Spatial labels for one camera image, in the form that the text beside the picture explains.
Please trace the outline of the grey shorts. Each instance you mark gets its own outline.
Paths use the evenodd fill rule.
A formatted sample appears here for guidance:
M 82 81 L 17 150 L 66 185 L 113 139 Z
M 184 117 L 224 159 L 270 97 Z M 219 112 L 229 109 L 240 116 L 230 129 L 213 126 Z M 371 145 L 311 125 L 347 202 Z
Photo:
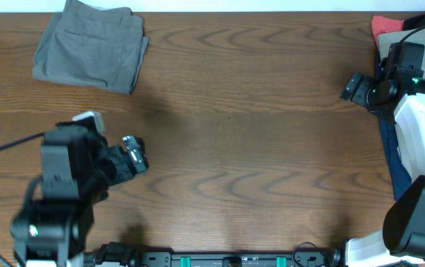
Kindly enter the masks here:
M 130 8 L 67 0 L 42 34 L 32 74 L 42 81 L 131 94 L 149 41 L 143 17 Z

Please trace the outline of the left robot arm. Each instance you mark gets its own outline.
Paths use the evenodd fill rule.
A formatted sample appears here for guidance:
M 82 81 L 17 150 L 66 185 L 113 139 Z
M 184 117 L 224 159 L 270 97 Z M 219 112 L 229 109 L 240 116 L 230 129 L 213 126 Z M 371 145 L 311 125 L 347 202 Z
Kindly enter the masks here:
M 108 189 L 145 173 L 143 139 L 110 146 L 102 115 L 87 111 L 45 132 L 42 175 L 28 186 L 10 233 L 19 266 L 80 266 L 93 207 Z

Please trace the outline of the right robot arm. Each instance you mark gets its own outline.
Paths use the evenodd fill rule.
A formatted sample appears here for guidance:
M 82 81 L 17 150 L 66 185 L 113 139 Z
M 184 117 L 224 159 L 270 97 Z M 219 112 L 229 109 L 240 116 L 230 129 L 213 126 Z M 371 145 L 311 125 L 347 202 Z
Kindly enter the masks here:
M 346 243 L 345 266 L 425 263 L 425 79 L 354 73 L 341 94 L 395 126 L 397 154 L 411 184 L 389 209 L 381 230 Z

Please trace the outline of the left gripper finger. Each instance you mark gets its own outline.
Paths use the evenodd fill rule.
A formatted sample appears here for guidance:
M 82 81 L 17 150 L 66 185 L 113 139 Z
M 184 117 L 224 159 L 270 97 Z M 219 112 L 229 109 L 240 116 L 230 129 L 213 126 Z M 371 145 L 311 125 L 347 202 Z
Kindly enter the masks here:
M 130 135 L 124 136 L 122 141 L 124 142 L 127 154 L 130 157 L 134 173 L 145 173 L 149 168 L 149 163 L 145 155 L 145 143 L 143 139 Z
M 101 113 L 96 111 L 86 111 L 72 118 L 73 122 L 82 123 L 87 127 L 94 128 L 101 136 L 105 135 L 105 123 Z

